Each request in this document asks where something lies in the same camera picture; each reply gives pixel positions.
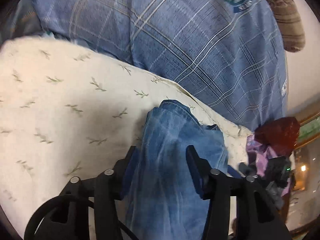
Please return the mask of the brown striped pillow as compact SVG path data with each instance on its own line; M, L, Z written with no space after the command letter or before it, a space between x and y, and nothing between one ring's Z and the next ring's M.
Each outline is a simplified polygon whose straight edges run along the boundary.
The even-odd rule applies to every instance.
M284 49L296 53L305 47L305 31L294 0L267 0L278 24Z

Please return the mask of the blue denim pants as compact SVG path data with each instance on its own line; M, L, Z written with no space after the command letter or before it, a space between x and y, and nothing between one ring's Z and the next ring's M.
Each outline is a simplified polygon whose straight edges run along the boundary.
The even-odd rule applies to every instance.
M211 167L226 172L228 152L216 125L202 126L176 100L149 111L125 217L139 239L202 237L209 203L193 185L185 158L190 145Z

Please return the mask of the purple floral cloth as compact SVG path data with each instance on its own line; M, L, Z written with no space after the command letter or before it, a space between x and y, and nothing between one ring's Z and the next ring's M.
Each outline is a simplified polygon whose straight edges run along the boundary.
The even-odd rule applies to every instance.
M291 161L285 155L277 155L271 146L266 146L249 135L246 142L249 167L262 179L262 185L274 196L284 196L290 190Z

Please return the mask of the blue plaid pillow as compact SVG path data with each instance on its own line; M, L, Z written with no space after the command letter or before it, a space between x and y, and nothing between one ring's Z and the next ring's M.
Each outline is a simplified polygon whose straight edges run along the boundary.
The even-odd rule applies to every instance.
M286 59L266 0L32 0L42 26L175 81L251 130L282 118Z

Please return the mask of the cream leaf-print pillow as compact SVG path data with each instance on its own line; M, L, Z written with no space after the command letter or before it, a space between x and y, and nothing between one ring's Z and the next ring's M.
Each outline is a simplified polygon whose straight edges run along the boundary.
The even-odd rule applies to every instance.
M1 46L1 208L17 231L72 177L97 176L141 142L163 100L219 126L237 167L250 131L177 83L71 42L23 37Z

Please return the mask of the dark red cloth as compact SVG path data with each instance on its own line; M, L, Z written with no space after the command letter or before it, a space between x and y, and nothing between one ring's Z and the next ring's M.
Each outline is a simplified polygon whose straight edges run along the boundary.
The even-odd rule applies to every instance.
M295 117L280 118L264 124L254 132L254 138L276 152L289 156L299 136L300 124Z

